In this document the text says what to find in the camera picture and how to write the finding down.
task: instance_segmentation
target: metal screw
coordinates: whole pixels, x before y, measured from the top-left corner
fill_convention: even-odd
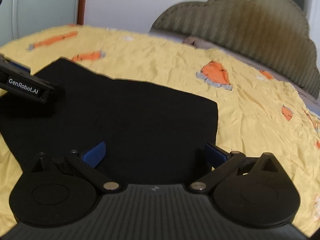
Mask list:
[[[206,189],[207,185],[201,181],[197,181],[191,184],[191,188],[194,190],[204,190]]]
[[[154,187],[152,187],[151,188],[151,190],[153,190],[153,191],[157,191],[157,190],[159,190],[160,188],[158,187],[158,186],[154,186]]]
[[[120,187],[120,185],[116,182],[110,181],[103,184],[103,187],[107,190],[116,190],[117,188]]]

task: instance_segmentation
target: blue tab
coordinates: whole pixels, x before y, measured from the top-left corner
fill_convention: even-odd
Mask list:
[[[106,156],[106,151],[105,142],[101,142],[90,151],[87,151],[81,159],[90,167],[95,168]]]
[[[19,65],[18,63],[14,62],[14,61],[9,61],[9,63],[10,63],[11,65],[14,65],[15,67],[17,67],[17,68],[25,71],[25,72],[28,72],[29,75],[31,74],[31,69],[30,69],[30,68],[21,66],[21,65]]]
[[[228,157],[218,149],[211,147],[208,143],[204,145],[204,155],[207,162],[214,168],[218,168],[221,164],[228,160]]]

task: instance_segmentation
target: black cloth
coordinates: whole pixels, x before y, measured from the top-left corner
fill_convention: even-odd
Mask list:
[[[39,152],[58,158],[105,141],[107,155],[96,169],[120,183],[190,183],[210,171],[202,150],[215,143],[215,102],[113,80],[66,59],[36,76],[65,95],[46,106],[9,93],[0,98],[0,132],[22,170]]]

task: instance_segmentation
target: green corduroy headboard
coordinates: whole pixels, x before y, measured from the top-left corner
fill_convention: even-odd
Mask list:
[[[319,95],[316,47],[292,0],[208,0],[176,4],[153,29],[198,36],[252,58]]]

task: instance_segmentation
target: wrinkled fabric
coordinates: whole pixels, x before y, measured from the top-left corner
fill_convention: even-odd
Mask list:
[[[30,44],[71,31],[78,33],[28,50]],[[294,225],[308,235],[320,226],[314,202],[320,194],[320,150],[316,146],[320,137],[291,84],[275,79],[259,80],[256,78],[259,71],[217,49],[195,49],[166,39],[106,28],[56,27],[0,48],[0,53],[31,67],[32,73],[59,57],[72,59],[95,51],[103,51],[105,56],[94,60],[79,57],[78,63],[111,78],[149,81],[217,102],[217,145],[228,152],[242,151],[247,156],[272,152],[301,196]],[[227,71],[231,91],[209,86],[196,77],[196,72],[211,61],[222,64]],[[289,121],[282,114],[282,106],[294,113]],[[15,224],[8,199],[20,175],[17,161],[0,136],[0,235]]]

